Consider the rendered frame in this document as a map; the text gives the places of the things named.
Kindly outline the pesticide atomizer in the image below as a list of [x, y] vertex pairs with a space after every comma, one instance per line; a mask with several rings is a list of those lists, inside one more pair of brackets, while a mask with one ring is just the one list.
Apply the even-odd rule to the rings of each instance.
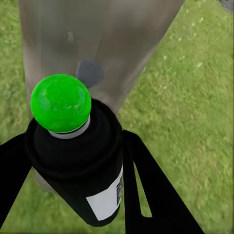
[[91, 59], [78, 63], [76, 78], [46, 77], [34, 88], [34, 118], [25, 132], [25, 151], [40, 176], [85, 221], [106, 226], [120, 209], [123, 128], [88, 89], [104, 80]]

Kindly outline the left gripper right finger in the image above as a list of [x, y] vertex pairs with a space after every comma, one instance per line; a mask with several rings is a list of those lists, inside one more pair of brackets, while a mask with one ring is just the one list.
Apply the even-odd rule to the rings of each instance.
[[[122, 137], [126, 234], [204, 234], [141, 138]], [[134, 163], [153, 217], [141, 214]]]

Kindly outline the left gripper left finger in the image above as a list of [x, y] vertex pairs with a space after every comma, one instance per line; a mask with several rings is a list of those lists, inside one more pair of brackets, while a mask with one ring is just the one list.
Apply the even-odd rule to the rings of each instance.
[[0, 229], [31, 168], [25, 133], [0, 145]]

